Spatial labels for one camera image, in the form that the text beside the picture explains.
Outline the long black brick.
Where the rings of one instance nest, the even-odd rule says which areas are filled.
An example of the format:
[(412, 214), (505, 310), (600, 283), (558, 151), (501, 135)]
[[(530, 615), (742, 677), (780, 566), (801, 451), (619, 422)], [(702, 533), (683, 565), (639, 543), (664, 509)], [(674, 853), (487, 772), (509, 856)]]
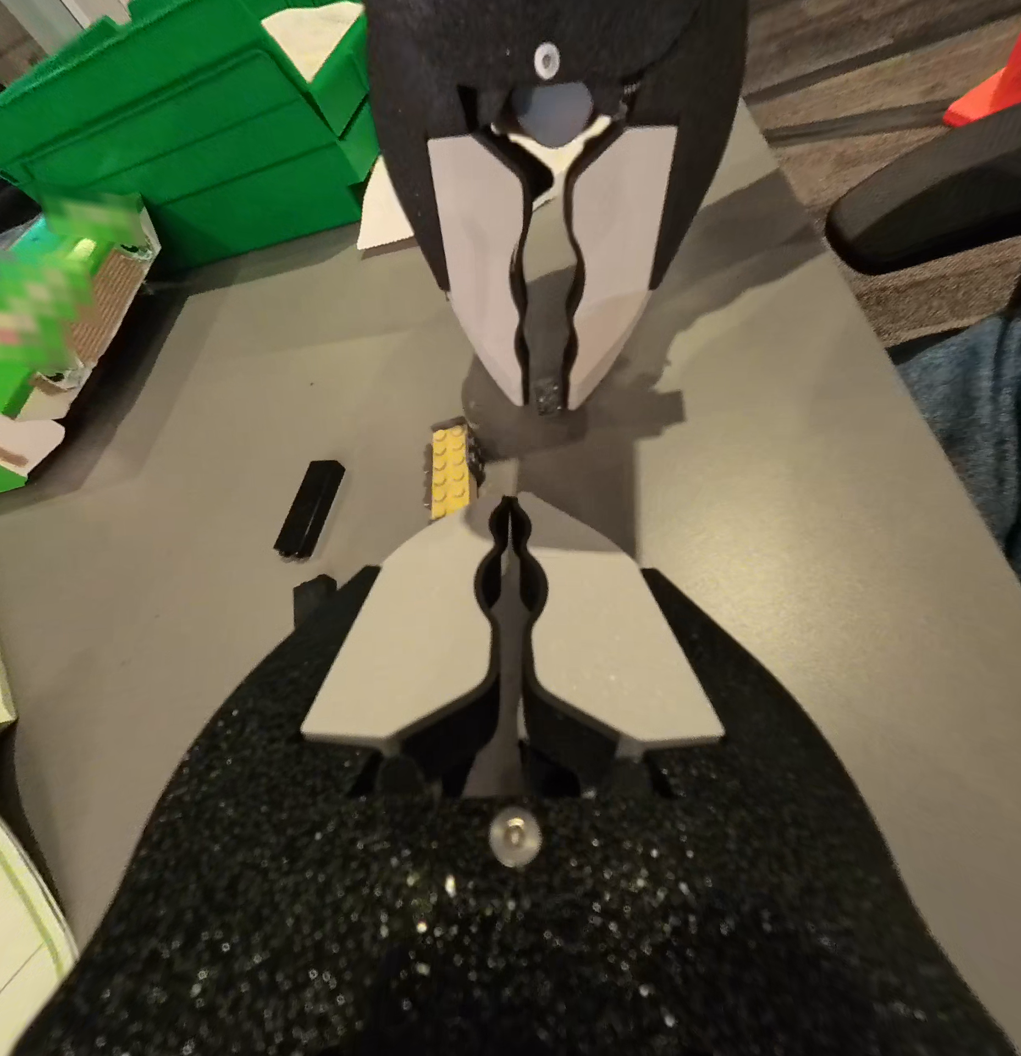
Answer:
[(275, 551), (281, 559), (311, 559), (344, 478), (345, 466), (336, 459), (308, 465), (276, 538)]
[(292, 590), (294, 631), (304, 627), (315, 614), (336, 597), (338, 584), (329, 574), (318, 574), (301, 582)]

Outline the orange cone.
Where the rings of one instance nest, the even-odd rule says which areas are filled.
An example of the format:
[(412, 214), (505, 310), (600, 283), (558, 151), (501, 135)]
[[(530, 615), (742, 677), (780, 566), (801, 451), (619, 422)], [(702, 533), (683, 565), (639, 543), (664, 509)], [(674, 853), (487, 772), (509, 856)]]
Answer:
[(960, 128), (1018, 103), (1021, 103), (1021, 30), (1005, 67), (954, 100), (942, 120), (950, 128)]

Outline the open instruction booklet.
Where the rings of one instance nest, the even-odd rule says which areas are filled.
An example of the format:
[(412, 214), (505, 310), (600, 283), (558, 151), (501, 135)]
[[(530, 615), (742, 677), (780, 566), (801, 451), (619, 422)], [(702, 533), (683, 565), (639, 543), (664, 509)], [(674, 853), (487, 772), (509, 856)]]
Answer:
[[(0, 737), (17, 720), (0, 648)], [(0, 816), (0, 996), (29, 972), (42, 999), (71, 969), (78, 949), (54, 895), (27, 851)]]

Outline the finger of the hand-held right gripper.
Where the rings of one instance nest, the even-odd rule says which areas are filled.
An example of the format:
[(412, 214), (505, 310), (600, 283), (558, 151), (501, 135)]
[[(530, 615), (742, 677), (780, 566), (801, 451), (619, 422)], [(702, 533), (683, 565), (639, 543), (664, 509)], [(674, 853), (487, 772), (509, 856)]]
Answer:
[(512, 142), (467, 134), (428, 142), (452, 310), (477, 359), (513, 406), (527, 398), (519, 254), (532, 194)]
[(578, 264), (567, 300), (570, 411), (608, 376), (649, 301), (675, 146), (675, 125), (609, 125), (567, 171), (566, 229)]

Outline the green cardboard toy box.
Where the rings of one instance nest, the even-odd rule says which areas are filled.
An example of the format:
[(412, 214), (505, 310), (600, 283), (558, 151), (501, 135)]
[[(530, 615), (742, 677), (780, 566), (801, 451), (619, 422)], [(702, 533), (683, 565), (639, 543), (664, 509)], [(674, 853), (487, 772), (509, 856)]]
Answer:
[(43, 219), (0, 252), (0, 495), (64, 442), (64, 420), (157, 254), (156, 243), (62, 239)]

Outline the green plastic bin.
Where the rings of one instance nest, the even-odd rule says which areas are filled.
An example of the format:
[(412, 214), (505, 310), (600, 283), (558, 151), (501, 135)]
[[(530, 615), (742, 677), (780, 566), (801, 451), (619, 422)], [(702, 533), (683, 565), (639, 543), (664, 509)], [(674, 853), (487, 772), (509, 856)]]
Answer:
[(311, 84), (261, 26), (327, 3), (129, 2), (0, 93), (0, 177), (36, 202), (139, 197), (172, 270), (358, 224), (366, 15)]

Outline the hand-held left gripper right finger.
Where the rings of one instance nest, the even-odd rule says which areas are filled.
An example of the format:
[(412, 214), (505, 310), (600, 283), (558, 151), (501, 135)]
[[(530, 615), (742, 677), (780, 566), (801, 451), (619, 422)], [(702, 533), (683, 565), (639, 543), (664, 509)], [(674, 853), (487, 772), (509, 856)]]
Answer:
[(538, 692), (594, 731), (612, 758), (714, 744), (725, 735), (634, 557), (593, 527), (522, 492), (522, 558), (544, 598), (531, 625)]

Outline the grey desk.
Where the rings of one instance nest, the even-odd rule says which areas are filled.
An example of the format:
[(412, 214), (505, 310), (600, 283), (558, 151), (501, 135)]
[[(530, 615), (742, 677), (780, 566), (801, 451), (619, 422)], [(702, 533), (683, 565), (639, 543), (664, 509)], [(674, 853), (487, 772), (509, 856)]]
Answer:
[[(1021, 589), (744, 103), (581, 438), (527, 433), (413, 247), (238, 257), (110, 350), (111, 392), (0, 496), (15, 774), (80, 948), (164, 785), (308, 576), (424, 526), (430, 425), (659, 568), (806, 708), (931, 930), (1021, 1053)], [(276, 538), (345, 466), (311, 559)]]

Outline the white paper sheet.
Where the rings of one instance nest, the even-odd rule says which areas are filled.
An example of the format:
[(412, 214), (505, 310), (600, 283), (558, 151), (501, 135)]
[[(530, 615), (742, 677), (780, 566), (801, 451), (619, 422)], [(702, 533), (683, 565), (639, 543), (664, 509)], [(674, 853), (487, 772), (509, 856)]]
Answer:
[(345, 35), (362, 18), (363, 4), (338, 1), (320, 7), (287, 7), (261, 19), (303, 80), (311, 84)]

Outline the grey and yellow brick assembly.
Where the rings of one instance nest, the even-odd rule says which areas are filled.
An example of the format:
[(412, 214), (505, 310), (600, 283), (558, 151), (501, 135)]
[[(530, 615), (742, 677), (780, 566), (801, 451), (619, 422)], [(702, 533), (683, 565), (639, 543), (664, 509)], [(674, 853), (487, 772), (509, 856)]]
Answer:
[(466, 417), (434, 425), (426, 449), (424, 506), (430, 521), (439, 521), (477, 499), (486, 460), (476, 431)]

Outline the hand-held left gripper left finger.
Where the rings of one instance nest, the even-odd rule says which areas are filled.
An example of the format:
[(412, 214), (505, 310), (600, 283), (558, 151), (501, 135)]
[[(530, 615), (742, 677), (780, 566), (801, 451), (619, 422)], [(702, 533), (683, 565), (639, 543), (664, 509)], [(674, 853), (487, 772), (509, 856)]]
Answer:
[(380, 566), (301, 725), (314, 743), (474, 757), (499, 724), (506, 498), (432, 522)]

